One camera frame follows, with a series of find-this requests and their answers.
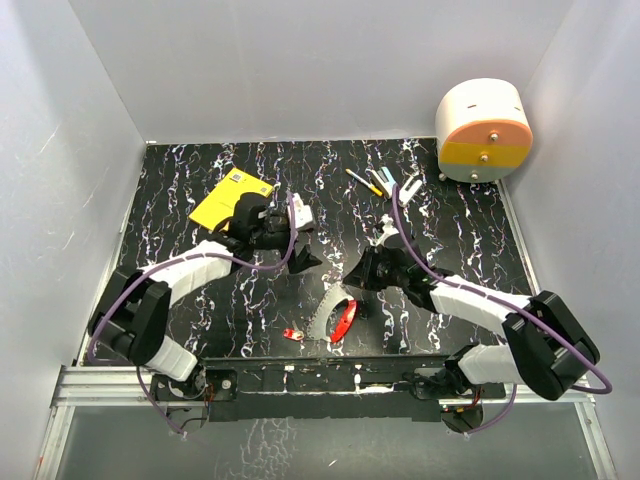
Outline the red key tag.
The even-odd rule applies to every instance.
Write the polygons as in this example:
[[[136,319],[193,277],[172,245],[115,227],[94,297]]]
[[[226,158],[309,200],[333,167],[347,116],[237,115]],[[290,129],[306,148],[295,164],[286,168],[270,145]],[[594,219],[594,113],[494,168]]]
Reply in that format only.
[[[283,337],[288,340],[299,342],[304,339],[305,335],[301,330],[286,328],[283,330]]]

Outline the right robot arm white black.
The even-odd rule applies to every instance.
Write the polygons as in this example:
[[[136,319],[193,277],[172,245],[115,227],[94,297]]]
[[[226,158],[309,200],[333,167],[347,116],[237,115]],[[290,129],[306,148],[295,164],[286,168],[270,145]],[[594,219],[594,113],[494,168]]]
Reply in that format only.
[[[467,346],[448,359],[446,385],[460,397],[482,384],[512,383],[556,400],[600,360],[594,342],[558,295],[508,294],[443,269],[426,271],[405,247],[366,248],[343,282],[373,292],[397,287],[419,308],[504,339],[502,345]]]

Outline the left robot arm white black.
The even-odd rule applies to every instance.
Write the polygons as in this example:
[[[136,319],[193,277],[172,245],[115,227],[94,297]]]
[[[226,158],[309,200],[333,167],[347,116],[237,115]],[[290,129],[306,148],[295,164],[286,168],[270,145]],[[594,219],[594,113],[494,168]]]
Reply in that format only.
[[[295,249],[299,233],[313,226],[312,209],[297,193],[288,194],[283,211],[270,208],[260,194],[242,194],[210,239],[157,264],[115,269],[88,325],[90,344],[168,377],[182,397],[197,398],[207,376],[196,355],[168,336],[170,308],[240,268],[268,270],[253,261],[259,251],[278,252],[280,259],[272,267],[292,274],[320,265],[309,247]]]

